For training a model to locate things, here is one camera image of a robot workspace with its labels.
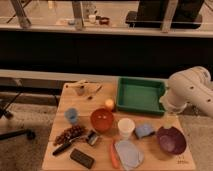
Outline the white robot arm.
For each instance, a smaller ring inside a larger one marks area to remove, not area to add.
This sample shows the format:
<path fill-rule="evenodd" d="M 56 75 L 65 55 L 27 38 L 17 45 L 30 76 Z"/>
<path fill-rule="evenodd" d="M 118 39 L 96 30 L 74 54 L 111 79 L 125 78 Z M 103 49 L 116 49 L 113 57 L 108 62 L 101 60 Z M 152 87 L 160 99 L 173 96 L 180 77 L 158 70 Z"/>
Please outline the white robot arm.
<path fill-rule="evenodd" d="M 187 103 L 191 103 L 213 118 L 211 74 L 206 68 L 196 66 L 176 72 L 169 77 L 167 84 L 168 89 L 159 100 L 166 112 L 181 113 Z"/>

